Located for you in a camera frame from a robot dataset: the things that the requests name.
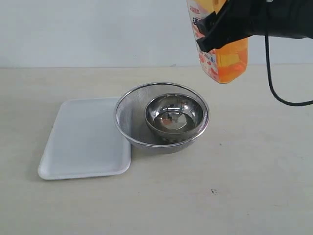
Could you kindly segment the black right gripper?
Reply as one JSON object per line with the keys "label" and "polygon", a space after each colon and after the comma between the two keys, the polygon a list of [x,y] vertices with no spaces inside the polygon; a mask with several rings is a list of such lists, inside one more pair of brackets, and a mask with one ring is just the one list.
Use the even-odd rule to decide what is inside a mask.
{"label": "black right gripper", "polygon": [[227,0],[218,12],[197,22],[203,36],[196,42],[202,52],[221,49],[229,43],[259,35],[258,20],[258,0]]}

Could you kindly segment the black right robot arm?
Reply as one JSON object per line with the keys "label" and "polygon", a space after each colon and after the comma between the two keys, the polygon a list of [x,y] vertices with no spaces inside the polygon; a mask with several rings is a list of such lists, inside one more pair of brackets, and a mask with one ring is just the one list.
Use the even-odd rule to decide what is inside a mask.
{"label": "black right robot arm", "polygon": [[250,36],[312,38],[312,0],[228,0],[218,13],[196,24],[203,35],[201,51],[209,52]]}

